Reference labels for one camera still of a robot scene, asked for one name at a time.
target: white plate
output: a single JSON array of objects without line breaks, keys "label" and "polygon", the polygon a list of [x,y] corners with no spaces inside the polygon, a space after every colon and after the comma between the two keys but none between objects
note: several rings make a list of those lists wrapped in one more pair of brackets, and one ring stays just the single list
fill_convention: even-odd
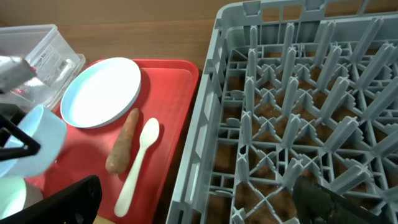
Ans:
[{"label": "white plate", "polygon": [[141,72],[127,58],[109,58],[87,68],[69,85],[61,115],[78,128],[97,128],[122,116],[135,102]]}]

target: red tray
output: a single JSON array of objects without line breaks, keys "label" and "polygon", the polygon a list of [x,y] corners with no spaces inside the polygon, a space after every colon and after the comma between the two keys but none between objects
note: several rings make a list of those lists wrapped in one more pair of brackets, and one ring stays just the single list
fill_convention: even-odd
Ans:
[{"label": "red tray", "polygon": [[152,223],[169,171],[174,151],[199,78],[198,68],[184,60],[134,60],[141,70],[141,92],[132,106],[141,113],[132,144],[130,167],[139,148],[139,135],[149,118],[160,123],[160,135],[145,154],[134,198],[125,217],[114,215],[114,206],[127,178],[128,170],[111,175],[105,160],[120,132],[128,112],[102,128],[78,129],[68,126],[65,145],[57,163],[29,182],[40,187],[44,197],[95,174],[102,187],[98,215],[116,223]]}]

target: wooden table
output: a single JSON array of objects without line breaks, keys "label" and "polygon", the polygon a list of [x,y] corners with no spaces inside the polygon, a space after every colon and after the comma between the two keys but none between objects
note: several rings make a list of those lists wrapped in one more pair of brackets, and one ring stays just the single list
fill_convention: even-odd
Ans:
[{"label": "wooden table", "polygon": [[[70,26],[59,27],[59,30],[72,49],[86,57],[86,64],[110,57],[174,58],[192,61],[202,69],[213,24],[212,19]],[[167,218],[195,99],[196,93],[157,206],[154,223],[165,223]]]}]

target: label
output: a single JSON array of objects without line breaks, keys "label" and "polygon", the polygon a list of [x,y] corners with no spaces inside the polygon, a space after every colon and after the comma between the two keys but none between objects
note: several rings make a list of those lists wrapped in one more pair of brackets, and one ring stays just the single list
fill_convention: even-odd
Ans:
[{"label": "label", "polygon": [[54,84],[66,66],[67,62],[51,46],[48,46],[33,64],[37,78],[47,86]]}]

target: plastic bin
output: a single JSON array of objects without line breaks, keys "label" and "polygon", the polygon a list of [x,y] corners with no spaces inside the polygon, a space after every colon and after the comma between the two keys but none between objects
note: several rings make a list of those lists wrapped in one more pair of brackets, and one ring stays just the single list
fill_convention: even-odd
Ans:
[{"label": "plastic bin", "polygon": [[342,2],[218,11],[167,223],[299,223],[299,175],[398,223],[398,15]]},{"label": "plastic bin", "polygon": [[25,111],[37,104],[53,109],[85,63],[55,25],[0,28],[0,54],[23,56],[36,69],[37,78],[0,96],[1,103],[14,103]]}]

